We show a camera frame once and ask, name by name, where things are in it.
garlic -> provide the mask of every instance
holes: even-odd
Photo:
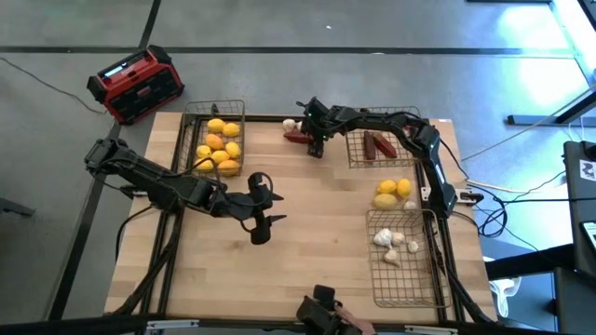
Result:
[[[391,248],[392,233],[387,228],[381,229],[372,239],[375,245]]]
[[[398,255],[398,252],[394,249],[389,250],[385,256],[383,256],[383,260],[388,262],[389,264],[393,264],[397,267],[401,267],[400,261],[399,261],[400,256]]]
[[[406,241],[406,236],[402,233],[393,233],[391,235],[391,244],[396,247]]]
[[[408,251],[410,251],[411,253],[416,253],[418,252],[418,244],[416,243],[416,241],[410,241],[408,243]]]
[[[281,125],[283,126],[283,129],[286,130],[286,132],[291,132],[292,130],[294,130],[294,127],[296,127],[296,121],[292,119],[285,119],[283,120],[283,123]]]
[[[408,200],[403,204],[403,209],[416,209],[417,205],[414,201]]]

lemon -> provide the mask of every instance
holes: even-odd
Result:
[[[207,129],[210,132],[222,132],[225,122],[222,119],[211,119],[207,123]]]
[[[197,146],[196,156],[198,158],[207,158],[207,157],[211,156],[211,148],[208,145]]]
[[[391,194],[379,194],[374,198],[372,204],[375,208],[381,210],[395,209],[398,205],[398,198]]]
[[[240,127],[237,124],[229,123],[223,126],[222,133],[227,137],[235,137],[240,134]]]
[[[205,162],[201,163],[198,167],[196,167],[196,169],[203,172],[211,171],[213,170],[213,163],[210,160],[206,160]]]
[[[411,192],[412,192],[412,185],[410,184],[410,181],[408,181],[405,178],[398,181],[398,195],[399,196],[401,196],[402,198],[405,199],[408,196],[410,196]]]
[[[381,181],[381,185],[377,189],[378,193],[391,194],[398,189],[398,184],[394,181]]]
[[[229,142],[225,145],[225,150],[230,155],[230,158],[240,157],[240,146],[235,142]]]
[[[211,155],[211,158],[215,161],[215,164],[220,164],[223,161],[230,159],[230,155],[224,150],[218,150]]]
[[[222,139],[213,134],[205,136],[205,144],[207,144],[213,150],[222,150],[224,148],[224,142]]]
[[[238,172],[240,171],[239,168],[240,168],[240,164],[237,161],[233,161],[231,159],[223,161],[217,167],[217,169],[220,170],[220,173],[223,176],[234,176],[234,175],[238,174]]]

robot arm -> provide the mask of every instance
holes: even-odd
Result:
[[[262,172],[249,177],[248,194],[227,193],[227,186],[219,179],[174,173],[139,156],[124,141],[110,138],[97,140],[85,157],[85,164],[93,176],[99,173],[119,175],[136,190],[147,192],[151,203],[167,212],[189,207],[213,217],[232,217],[240,222],[254,218],[255,228],[245,230],[251,234],[255,245],[266,243],[271,238],[271,224],[286,217],[264,215],[264,210],[270,209],[274,200],[283,198],[261,184],[263,177],[271,183]]]
[[[308,154],[321,158],[324,141],[332,138],[335,133],[345,135],[359,128],[391,132],[422,163],[431,187],[428,199],[430,209],[438,218],[446,219],[451,215],[457,200],[455,189],[445,180],[440,164],[439,132],[427,121],[407,112],[371,113],[344,106],[332,106],[328,109],[317,97],[306,105],[299,102],[298,105],[305,108],[305,121],[301,131],[312,137],[308,143]],[[409,135],[404,132],[405,127],[411,130]]]

metal wire basket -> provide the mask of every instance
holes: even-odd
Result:
[[[371,113],[395,113],[408,112],[420,116],[418,108],[413,106],[405,107],[361,107],[357,110],[367,110]],[[378,149],[376,150],[376,159],[367,160],[364,155],[364,146],[362,145],[364,139],[364,129],[356,129],[345,134],[345,147],[347,149],[347,160],[350,168],[394,168],[394,167],[410,167],[416,159],[412,154],[405,150],[395,135],[390,132],[383,131],[381,134],[386,138],[398,153],[397,158],[387,158]]]
[[[244,101],[243,100],[212,100],[212,101],[191,101],[184,107],[183,121],[181,123],[179,141],[180,156],[178,157],[178,170],[184,171],[191,168],[196,162],[196,148],[203,144],[205,136],[210,134],[207,123],[212,118],[220,118],[224,122],[235,122],[240,127],[240,134],[235,137],[226,137],[217,133],[223,143],[233,141],[240,147],[240,156],[234,158],[239,164],[239,168],[219,169],[221,175],[233,176],[242,172],[244,164]],[[214,171],[192,171],[195,175],[209,176],[215,175]]]
[[[366,222],[372,291],[377,306],[443,308],[451,305],[447,277],[441,271],[445,269],[444,259],[431,257],[433,252],[438,254],[436,248],[440,255],[444,254],[440,238],[435,234],[437,220],[432,211],[369,210]],[[405,243],[393,247],[398,252],[400,267],[385,262],[388,249],[373,243],[374,236],[384,228],[402,233],[406,238]],[[418,244],[417,252],[408,251],[410,241]]]

wooden table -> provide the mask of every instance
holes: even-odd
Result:
[[[170,167],[180,118],[179,113],[156,115],[146,158]],[[431,122],[459,156],[451,120]],[[267,215],[288,218],[274,223],[271,241],[253,246],[237,221],[186,210],[168,315],[293,321],[302,297],[321,284],[336,288],[336,298],[354,315],[374,323],[437,322],[431,308],[380,308],[373,302],[365,213],[379,181],[415,182],[413,167],[350,169],[340,135],[326,143],[322,159],[315,159],[305,154],[303,145],[283,139],[279,124],[247,123],[245,134],[242,177],[224,182],[231,191],[247,192],[246,176],[266,172],[275,192],[285,197]],[[464,177],[444,148],[440,158],[448,181],[463,187]],[[418,198],[416,189],[412,199]],[[147,205],[146,199],[135,199],[130,212]],[[465,206],[456,210],[472,215]],[[120,306],[145,275],[158,217],[153,211],[129,223],[106,311]],[[484,313],[496,319],[476,228],[457,216],[449,219],[449,226],[460,281]],[[160,288],[158,278],[150,311],[156,309]],[[453,308],[448,315],[453,318]]]

